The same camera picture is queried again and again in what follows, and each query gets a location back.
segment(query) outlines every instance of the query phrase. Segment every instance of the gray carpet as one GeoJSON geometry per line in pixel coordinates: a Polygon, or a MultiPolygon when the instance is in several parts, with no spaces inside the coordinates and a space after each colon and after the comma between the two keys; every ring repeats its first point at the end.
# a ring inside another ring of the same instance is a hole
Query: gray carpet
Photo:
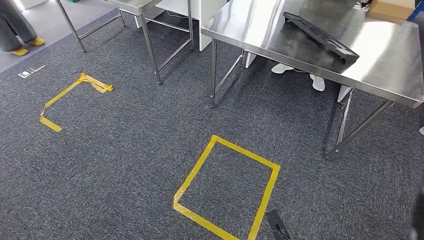
{"type": "MultiPolygon", "coordinates": [[[[395,105],[337,159],[326,160],[342,115],[338,84],[327,81],[317,92],[308,74],[273,74],[275,63],[258,57],[231,75],[211,109],[210,48],[184,49],[158,86],[143,33],[132,17],[126,20],[127,28],[115,21],[86,38],[86,54],[67,36],[0,74],[0,239],[219,239],[172,209],[212,134],[281,166],[267,210],[279,211],[292,236],[408,238],[424,173],[423,107],[395,105]],[[31,63],[46,67],[19,78],[31,63]],[[54,132],[38,121],[43,104],[81,71],[115,89],[74,88],[46,111],[63,127],[54,132]]],[[[149,26],[159,62],[186,38],[149,26]]],[[[240,50],[221,43],[218,49],[223,76],[240,50]]],[[[383,102],[355,92],[347,131],[383,102]]],[[[217,145],[181,204],[246,239],[269,174],[217,145]]],[[[274,239],[265,218],[256,239],[274,239]]]]}

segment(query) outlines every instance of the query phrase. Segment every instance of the person's leg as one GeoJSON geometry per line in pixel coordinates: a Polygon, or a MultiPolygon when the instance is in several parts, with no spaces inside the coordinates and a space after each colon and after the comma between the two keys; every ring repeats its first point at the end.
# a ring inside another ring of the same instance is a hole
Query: person's leg
{"type": "MultiPolygon", "coordinates": [[[[294,70],[294,68],[291,66],[284,65],[282,63],[277,64],[271,69],[271,71],[275,74],[283,74],[285,71],[288,70],[294,70]]],[[[324,82],[324,78],[313,74],[310,74],[309,76],[313,80],[312,87],[315,90],[322,92],[326,89],[326,83],[324,82]]]]}
{"type": "Polygon", "coordinates": [[[16,34],[26,44],[37,40],[37,33],[33,26],[22,15],[12,0],[2,0],[0,3],[0,14],[4,16],[16,34]]]}
{"type": "Polygon", "coordinates": [[[3,52],[13,52],[16,55],[25,55],[28,51],[19,51],[22,48],[21,43],[16,38],[6,20],[0,15],[0,50],[3,52]]]}

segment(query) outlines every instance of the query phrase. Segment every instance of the cardboard box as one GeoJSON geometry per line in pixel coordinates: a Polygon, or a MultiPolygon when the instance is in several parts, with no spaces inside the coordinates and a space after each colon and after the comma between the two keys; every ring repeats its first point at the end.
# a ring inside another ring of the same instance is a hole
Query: cardboard box
{"type": "Polygon", "coordinates": [[[415,10],[416,0],[373,0],[369,12],[406,20],[415,10]]]}

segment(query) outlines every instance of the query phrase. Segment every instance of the floor marking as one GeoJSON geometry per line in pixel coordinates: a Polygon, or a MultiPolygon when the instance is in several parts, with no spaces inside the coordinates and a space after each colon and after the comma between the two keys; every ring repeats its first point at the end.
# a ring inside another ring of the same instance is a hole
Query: floor marking
{"type": "Polygon", "coordinates": [[[17,75],[23,79],[28,78],[29,76],[31,76],[33,73],[35,73],[34,71],[32,71],[31,69],[25,69],[23,71],[21,71],[20,73],[18,73],[17,75]]]}
{"type": "Polygon", "coordinates": [[[230,149],[233,149],[234,151],[241,153],[253,160],[256,160],[260,162],[263,165],[266,165],[272,169],[269,181],[266,185],[265,192],[263,193],[262,201],[260,202],[259,208],[257,210],[256,216],[253,221],[253,225],[250,229],[249,235],[247,237],[248,240],[255,240],[256,236],[258,235],[259,227],[261,226],[262,219],[264,218],[265,210],[267,209],[268,202],[271,198],[271,193],[273,192],[274,184],[276,183],[278,173],[280,171],[280,166],[266,160],[265,158],[258,156],[254,154],[253,152],[250,152],[244,148],[241,148],[234,143],[231,143],[223,138],[220,138],[219,136],[212,135],[210,138],[209,143],[207,144],[205,150],[201,154],[200,158],[194,165],[191,172],[188,174],[187,178],[184,180],[182,185],[179,187],[178,191],[175,193],[173,197],[173,204],[172,208],[177,210],[182,215],[186,216],[187,218],[193,220],[195,223],[199,224],[200,226],[206,228],[207,230],[211,231],[212,233],[216,234],[217,236],[221,237],[225,240],[238,240],[237,237],[233,236],[232,234],[226,232],[225,230],[219,228],[215,224],[211,223],[210,221],[204,219],[203,217],[199,216],[195,212],[191,211],[190,209],[184,207],[183,205],[179,204],[178,201],[183,196],[184,192],[189,187],[190,183],[195,178],[196,174],[199,172],[200,168],[202,167],[203,163],[205,162],[206,158],[208,157],[209,153],[211,152],[212,148],[214,147],[215,143],[220,143],[230,149]]]}
{"type": "Polygon", "coordinates": [[[90,83],[97,91],[101,92],[102,94],[104,94],[107,91],[110,92],[114,89],[112,85],[106,85],[103,82],[98,81],[98,80],[92,78],[91,76],[89,76],[85,73],[81,73],[81,76],[79,76],[79,78],[76,80],[76,82],[74,82],[72,85],[68,86],[65,90],[60,92],[57,96],[53,97],[50,101],[46,102],[46,104],[44,105],[44,109],[42,110],[42,112],[40,114],[40,119],[39,119],[40,122],[42,122],[47,127],[51,128],[55,132],[60,132],[62,130],[62,128],[59,125],[55,124],[54,122],[45,118],[44,112],[46,111],[46,109],[48,107],[50,107],[50,105],[52,105],[58,99],[63,97],[63,95],[65,95],[66,93],[71,91],[73,88],[75,88],[76,86],[78,86],[82,82],[90,83]]]}

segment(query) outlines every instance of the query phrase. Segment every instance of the gray pants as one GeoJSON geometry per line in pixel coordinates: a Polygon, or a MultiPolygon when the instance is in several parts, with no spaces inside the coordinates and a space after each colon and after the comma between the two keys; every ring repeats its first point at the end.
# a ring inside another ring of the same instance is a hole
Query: gray pants
{"type": "Polygon", "coordinates": [[[21,48],[16,36],[28,44],[37,38],[37,33],[12,0],[0,0],[0,50],[13,52],[21,48]]]}

